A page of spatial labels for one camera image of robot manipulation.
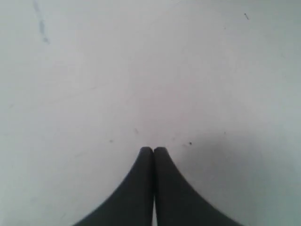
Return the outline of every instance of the white surface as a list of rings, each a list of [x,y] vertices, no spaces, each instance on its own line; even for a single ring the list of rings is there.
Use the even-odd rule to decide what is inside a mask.
[[[1,1],[0,225],[77,222],[144,145],[245,226],[301,224],[299,0],[37,4]]]

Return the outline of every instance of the floor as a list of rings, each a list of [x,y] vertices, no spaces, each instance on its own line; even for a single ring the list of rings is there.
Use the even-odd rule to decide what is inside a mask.
[[[145,145],[243,225],[300,225],[300,7],[4,0],[0,225],[74,224]]]

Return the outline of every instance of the white floor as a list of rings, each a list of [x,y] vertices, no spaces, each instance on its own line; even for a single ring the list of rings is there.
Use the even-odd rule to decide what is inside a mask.
[[[0,225],[72,225],[144,145],[245,226],[300,225],[300,8],[2,0]]]

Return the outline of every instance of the gray stain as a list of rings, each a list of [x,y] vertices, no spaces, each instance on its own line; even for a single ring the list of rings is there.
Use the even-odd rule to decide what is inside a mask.
[[[33,8],[34,8],[34,11],[36,12],[37,18],[39,20],[39,31],[43,38],[43,42],[50,44],[49,38],[47,37],[46,32],[45,32],[45,21],[43,19],[43,15],[40,10],[39,4],[36,0],[33,0]]]

